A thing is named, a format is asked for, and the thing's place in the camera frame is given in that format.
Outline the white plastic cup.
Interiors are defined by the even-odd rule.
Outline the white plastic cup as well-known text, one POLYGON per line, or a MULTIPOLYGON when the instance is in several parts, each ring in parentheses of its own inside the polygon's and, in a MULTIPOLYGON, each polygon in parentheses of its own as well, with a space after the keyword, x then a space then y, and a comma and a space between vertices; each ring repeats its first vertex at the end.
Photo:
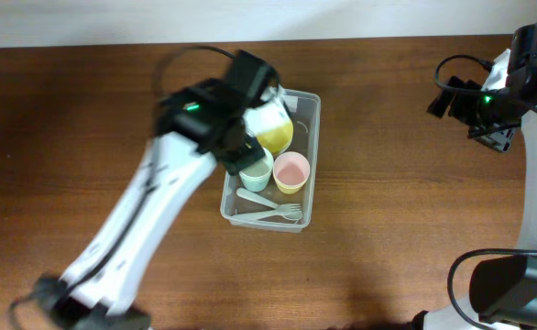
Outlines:
POLYGON ((239 172, 241 178, 247 181, 257 182, 263 181, 272 173, 274 164, 273 156, 268 149, 263 148, 263 150, 265 152, 265 156, 261 160, 258 160, 249 167, 241 170, 239 172))

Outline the green plastic cup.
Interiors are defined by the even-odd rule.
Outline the green plastic cup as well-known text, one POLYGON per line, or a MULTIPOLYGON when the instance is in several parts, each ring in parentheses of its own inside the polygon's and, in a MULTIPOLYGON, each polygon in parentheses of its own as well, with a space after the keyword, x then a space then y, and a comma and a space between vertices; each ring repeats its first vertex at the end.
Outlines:
POLYGON ((270 177, 266 177, 263 180, 251 181, 247 178, 241 177, 241 181, 244 187, 253 192, 258 193, 263 191, 269 184, 270 177))

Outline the yellow plastic bowl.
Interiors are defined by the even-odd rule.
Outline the yellow plastic bowl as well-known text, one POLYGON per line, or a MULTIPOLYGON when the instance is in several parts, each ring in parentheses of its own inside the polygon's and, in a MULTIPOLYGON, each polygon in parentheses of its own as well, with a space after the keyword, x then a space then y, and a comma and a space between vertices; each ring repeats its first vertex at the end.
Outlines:
POLYGON ((280 154, 286 150, 292 142, 294 127, 291 121, 282 126, 271 128, 266 132, 256 134, 259 144, 271 154, 280 154))

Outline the pink plastic cup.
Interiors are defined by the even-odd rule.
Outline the pink plastic cup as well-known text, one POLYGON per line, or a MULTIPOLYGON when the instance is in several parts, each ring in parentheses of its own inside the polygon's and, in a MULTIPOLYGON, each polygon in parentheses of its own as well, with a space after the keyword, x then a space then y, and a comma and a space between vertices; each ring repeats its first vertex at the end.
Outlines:
POLYGON ((274 161, 273 177, 285 186, 303 186, 310 174, 311 165, 306 157, 299 152, 284 152, 274 161))

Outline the yellow plastic cup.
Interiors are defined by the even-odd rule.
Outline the yellow plastic cup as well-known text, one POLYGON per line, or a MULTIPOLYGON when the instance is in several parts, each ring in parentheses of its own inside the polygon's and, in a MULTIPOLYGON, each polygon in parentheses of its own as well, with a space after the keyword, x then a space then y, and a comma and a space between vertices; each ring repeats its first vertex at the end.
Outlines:
POLYGON ((275 183, 277 185, 277 188, 285 194, 295 194, 297 193, 306 183, 306 181, 302 181, 298 184, 286 184, 282 181, 280 181, 278 178, 275 179, 275 183))

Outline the grey plastic fork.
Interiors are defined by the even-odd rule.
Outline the grey plastic fork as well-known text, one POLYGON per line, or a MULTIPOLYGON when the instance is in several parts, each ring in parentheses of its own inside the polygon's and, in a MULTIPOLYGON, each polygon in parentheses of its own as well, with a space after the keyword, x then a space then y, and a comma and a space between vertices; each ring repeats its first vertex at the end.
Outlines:
POLYGON ((302 218, 302 210, 300 204, 287 203, 279 205, 276 209, 263 212, 237 214, 234 218, 243 221, 252 221, 268 218, 271 216, 281 216, 287 220, 298 221, 302 218))

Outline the grey plastic spoon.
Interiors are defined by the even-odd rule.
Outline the grey plastic spoon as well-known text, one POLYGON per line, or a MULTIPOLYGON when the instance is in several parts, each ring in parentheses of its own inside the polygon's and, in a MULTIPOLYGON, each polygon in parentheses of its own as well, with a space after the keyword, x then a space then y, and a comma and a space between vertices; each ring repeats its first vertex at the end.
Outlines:
POLYGON ((270 210, 276 209, 279 205, 281 205, 281 204, 274 203, 270 201, 269 199, 264 198, 260 196, 259 194, 251 192, 245 188, 238 188, 236 191, 236 195, 250 202, 267 206, 270 208, 270 210))

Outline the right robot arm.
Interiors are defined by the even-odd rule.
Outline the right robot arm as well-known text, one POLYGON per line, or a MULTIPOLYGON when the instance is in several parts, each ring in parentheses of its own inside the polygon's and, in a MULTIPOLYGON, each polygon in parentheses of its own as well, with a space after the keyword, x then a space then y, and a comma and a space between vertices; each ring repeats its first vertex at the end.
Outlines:
POLYGON ((510 48, 479 60, 489 75, 478 84, 456 76, 434 82, 441 92, 429 114, 451 116, 469 138, 505 152, 524 138, 523 218, 513 248, 482 248, 458 257, 447 276, 450 306, 423 311, 410 329, 537 329, 537 22, 517 29, 510 48))

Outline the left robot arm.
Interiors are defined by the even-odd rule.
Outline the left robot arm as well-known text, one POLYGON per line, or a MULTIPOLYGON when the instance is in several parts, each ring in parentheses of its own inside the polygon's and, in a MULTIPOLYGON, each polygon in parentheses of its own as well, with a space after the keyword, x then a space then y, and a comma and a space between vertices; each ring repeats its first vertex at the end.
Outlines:
POLYGON ((112 213, 59 277, 41 276, 27 296, 60 329, 149 329, 150 315, 133 302, 181 208, 217 165, 237 174, 265 155, 244 114, 267 104, 278 72, 239 50, 222 77, 165 93, 164 72, 186 51, 165 55, 152 73, 152 138, 112 213))

